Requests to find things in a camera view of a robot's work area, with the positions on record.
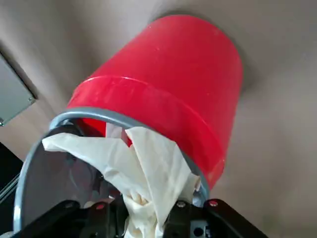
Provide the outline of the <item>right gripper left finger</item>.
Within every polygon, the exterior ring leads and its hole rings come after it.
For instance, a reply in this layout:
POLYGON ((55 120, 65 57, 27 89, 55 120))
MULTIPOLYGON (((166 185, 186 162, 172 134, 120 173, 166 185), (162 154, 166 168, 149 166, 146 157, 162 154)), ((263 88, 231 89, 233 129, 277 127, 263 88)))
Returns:
POLYGON ((65 200, 15 233, 16 238, 121 238, 126 207, 122 197, 81 208, 65 200))

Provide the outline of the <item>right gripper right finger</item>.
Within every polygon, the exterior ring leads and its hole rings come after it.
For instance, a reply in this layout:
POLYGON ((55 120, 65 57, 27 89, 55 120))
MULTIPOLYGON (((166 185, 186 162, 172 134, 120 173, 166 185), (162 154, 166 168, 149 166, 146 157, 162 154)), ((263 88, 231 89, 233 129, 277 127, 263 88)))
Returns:
POLYGON ((203 207, 178 200, 170 211, 164 238, 267 238, 261 230, 220 199, 203 207))

